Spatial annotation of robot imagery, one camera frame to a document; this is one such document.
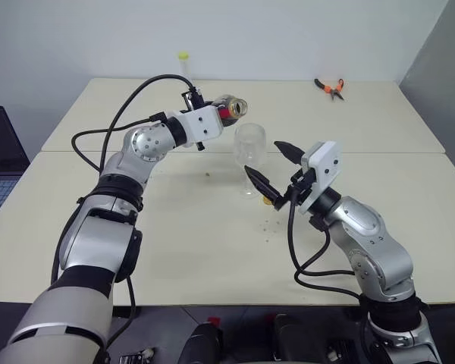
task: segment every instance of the table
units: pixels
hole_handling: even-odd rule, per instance
[[[342,162],[334,189],[382,214],[413,258],[418,295],[428,303],[455,302],[455,168],[448,158],[349,153]],[[296,166],[273,153],[261,169],[284,189]],[[260,198],[242,199],[242,178],[223,153],[171,153],[156,166],[137,222],[143,232],[133,274],[137,304],[356,304],[293,281],[287,206],[276,212]],[[0,209],[0,301],[32,302],[48,287],[61,229],[96,180],[73,152],[41,152],[33,160]],[[294,235],[300,260],[323,241],[298,214]],[[349,268],[334,244],[314,265],[327,268]],[[359,292],[352,277],[316,282]],[[115,285],[114,302],[129,304],[126,284]]]
[[[82,130],[107,127],[130,93],[143,80],[92,79],[43,151],[71,151],[71,137]],[[345,152],[444,152],[443,147],[394,82],[347,82],[345,102],[331,101],[309,81],[196,81],[205,99],[225,93],[244,98],[248,114],[241,122],[261,124],[272,141],[290,141],[308,148],[319,140],[337,140]],[[159,111],[185,109],[185,86],[165,80],[148,86],[130,104],[120,124],[144,119]],[[209,152],[231,152],[235,127],[205,143]],[[124,132],[111,137],[109,150],[121,149]],[[102,135],[77,141],[81,151],[99,151]],[[179,148],[175,152],[191,152]]]

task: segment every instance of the orange pliers handle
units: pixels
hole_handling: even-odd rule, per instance
[[[339,82],[337,83],[335,89],[332,89],[330,86],[324,85],[322,82],[319,81],[318,78],[315,78],[314,82],[319,89],[323,89],[325,93],[330,93],[332,99],[334,99],[334,96],[337,96],[339,99],[344,100],[344,98],[340,94],[340,92],[342,91],[342,87],[344,87],[344,80],[342,80],[341,78],[339,79]]]

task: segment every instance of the gray wall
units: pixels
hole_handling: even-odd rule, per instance
[[[455,165],[455,0],[447,3],[400,87]]]
[[[0,104],[33,157],[91,77],[402,80],[447,0],[0,0]]]

